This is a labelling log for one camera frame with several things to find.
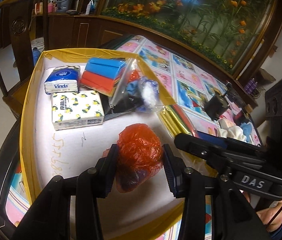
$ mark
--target tissue pack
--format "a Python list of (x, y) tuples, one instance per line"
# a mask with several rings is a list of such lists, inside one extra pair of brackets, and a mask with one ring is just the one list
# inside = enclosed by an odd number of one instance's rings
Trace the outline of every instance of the tissue pack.
[(52, 123), (55, 130), (99, 125), (103, 119), (104, 112), (97, 91), (52, 95)]
[(44, 82), (46, 94), (78, 92), (80, 66), (56, 67)]

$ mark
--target lemon print tissue pack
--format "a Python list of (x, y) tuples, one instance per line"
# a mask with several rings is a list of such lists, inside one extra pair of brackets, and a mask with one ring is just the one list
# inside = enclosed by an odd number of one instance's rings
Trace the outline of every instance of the lemon print tissue pack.
[(97, 91), (52, 94), (52, 122), (55, 130), (103, 123), (104, 112)]

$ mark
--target fish tank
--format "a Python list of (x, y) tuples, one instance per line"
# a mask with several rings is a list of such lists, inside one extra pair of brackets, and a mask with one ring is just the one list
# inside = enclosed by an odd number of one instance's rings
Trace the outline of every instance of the fish tank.
[(273, 0), (106, 0), (102, 15), (166, 34), (233, 73), (272, 6)]

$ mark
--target crumpled plastic bag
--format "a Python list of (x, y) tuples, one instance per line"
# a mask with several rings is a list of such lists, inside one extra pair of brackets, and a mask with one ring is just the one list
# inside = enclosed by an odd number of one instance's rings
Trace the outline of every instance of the crumpled plastic bag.
[(160, 139), (144, 123), (127, 126), (117, 141), (119, 157), (117, 189), (130, 192), (153, 177), (162, 168), (163, 149)]

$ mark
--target plastic bag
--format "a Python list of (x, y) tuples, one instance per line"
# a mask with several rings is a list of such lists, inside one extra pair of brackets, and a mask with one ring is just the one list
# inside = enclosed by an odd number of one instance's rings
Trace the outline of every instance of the plastic bag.
[(144, 105), (139, 107), (139, 112), (152, 113), (159, 104), (159, 85), (154, 80), (141, 77), (138, 80), (138, 91), (143, 99)]
[(160, 139), (144, 123), (127, 126), (117, 141), (117, 189), (130, 192), (153, 177), (162, 168), (163, 150)]

